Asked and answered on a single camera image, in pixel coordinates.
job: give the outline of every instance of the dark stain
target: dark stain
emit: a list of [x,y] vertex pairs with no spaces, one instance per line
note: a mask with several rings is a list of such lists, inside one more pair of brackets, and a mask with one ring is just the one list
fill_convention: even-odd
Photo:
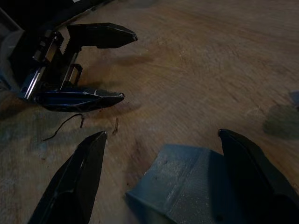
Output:
[[128,67],[153,61],[154,59],[150,55],[130,55],[126,57],[116,58],[112,61],[112,63]]
[[126,169],[125,178],[128,186],[135,186],[143,174],[150,168],[152,159],[148,150],[140,139],[135,139],[135,144],[130,154],[130,162]]
[[118,132],[118,118],[115,119],[115,126],[112,134],[115,135]]
[[290,105],[275,105],[269,109],[263,131],[282,139],[299,139],[299,111]]

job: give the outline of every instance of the wooden table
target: wooden table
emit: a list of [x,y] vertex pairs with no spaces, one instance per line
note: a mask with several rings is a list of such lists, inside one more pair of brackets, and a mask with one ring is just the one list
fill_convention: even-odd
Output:
[[[122,91],[114,107],[79,117],[0,94],[0,223],[26,223],[56,170],[85,137],[109,134],[91,224],[135,223],[124,193],[164,143],[221,153],[219,128],[258,144],[299,190],[299,5],[295,0],[118,0],[75,23],[112,22],[139,40],[85,47],[80,85]],[[118,132],[112,135],[118,118]]]

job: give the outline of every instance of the wire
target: wire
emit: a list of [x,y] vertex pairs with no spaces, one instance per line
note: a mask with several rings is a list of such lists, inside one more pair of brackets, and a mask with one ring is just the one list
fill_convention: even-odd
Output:
[[72,119],[72,118],[74,118],[74,117],[76,117],[76,116],[81,116],[81,124],[80,124],[80,128],[82,128],[82,126],[83,126],[83,122],[84,122],[84,117],[83,117],[83,114],[81,114],[81,113],[77,113],[77,114],[71,116],[70,118],[68,118],[67,120],[65,120],[64,122],[62,122],[62,124],[59,126],[59,128],[55,131],[54,135],[52,135],[52,136],[49,137],[49,138],[44,139],[43,141],[47,141],[47,140],[53,139],[53,138],[56,136],[56,134],[58,133],[59,129],[60,129],[66,122],[68,122],[70,119]]

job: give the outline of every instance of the wooden surface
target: wooden surface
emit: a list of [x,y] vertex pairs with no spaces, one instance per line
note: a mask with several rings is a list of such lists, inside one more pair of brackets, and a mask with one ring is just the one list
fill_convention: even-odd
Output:
[[[219,128],[265,152],[299,190],[299,6],[295,0],[119,0],[75,23],[112,22],[139,40],[83,48],[80,85],[122,91],[118,105],[68,122],[0,94],[0,223],[24,224],[56,170],[85,137],[109,134],[91,224],[135,223],[124,193],[164,143],[221,152]],[[118,132],[112,135],[118,118]]]

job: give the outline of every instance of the thin wire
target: thin wire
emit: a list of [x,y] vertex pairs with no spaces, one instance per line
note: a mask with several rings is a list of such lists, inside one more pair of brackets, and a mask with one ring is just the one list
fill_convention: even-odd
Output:
[[70,119],[72,119],[73,117],[76,117],[76,116],[81,116],[81,124],[80,124],[80,128],[82,128],[82,126],[83,126],[83,122],[84,122],[84,117],[83,117],[83,114],[81,114],[81,113],[77,113],[77,114],[71,116],[70,118],[68,118],[67,120],[65,120],[64,122],[62,122],[62,124],[59,126],[59,128],[55,131],[54,135],[52,135],[52,136],[49,137],[49,138],[44,139],[43,141],[47,141],[47,140],[49,140],[49,139],[53,139],[53,138],[56,136],[56,134],[58,133],[59,129],[60,129],[66,122],[68,122]]

